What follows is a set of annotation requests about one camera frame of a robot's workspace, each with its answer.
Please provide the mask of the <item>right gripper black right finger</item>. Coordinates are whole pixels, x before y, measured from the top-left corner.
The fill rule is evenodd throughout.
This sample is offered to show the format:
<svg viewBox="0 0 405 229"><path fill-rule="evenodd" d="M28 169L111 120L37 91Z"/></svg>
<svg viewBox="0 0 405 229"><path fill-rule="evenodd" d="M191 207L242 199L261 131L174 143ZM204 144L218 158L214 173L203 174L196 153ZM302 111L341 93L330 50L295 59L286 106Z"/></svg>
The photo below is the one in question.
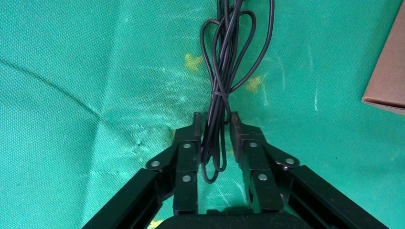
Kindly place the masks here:
<svg viewBox="0 0 405 229"><path fill-rule="evenodd" d="M267 142L259 127L231 113L234 157L243 172L255 229L383 229L384 224L294 156Z"/></svg>

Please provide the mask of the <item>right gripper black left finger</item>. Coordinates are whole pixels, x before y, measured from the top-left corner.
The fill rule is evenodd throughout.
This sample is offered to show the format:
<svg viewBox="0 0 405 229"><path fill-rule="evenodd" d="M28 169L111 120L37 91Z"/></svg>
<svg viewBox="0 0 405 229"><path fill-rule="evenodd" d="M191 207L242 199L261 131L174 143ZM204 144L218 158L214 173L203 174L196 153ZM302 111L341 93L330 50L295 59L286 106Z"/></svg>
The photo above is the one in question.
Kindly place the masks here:
<svg viewBox="0 0 405 229"><path fill-rule="evenodd" d="M146 229L163 202L173 197L173 216L159 229L182 229L182 216L198 213L198 153L201 115L175 130L172 144L150 159L83 227L85 229Z"/></svg>

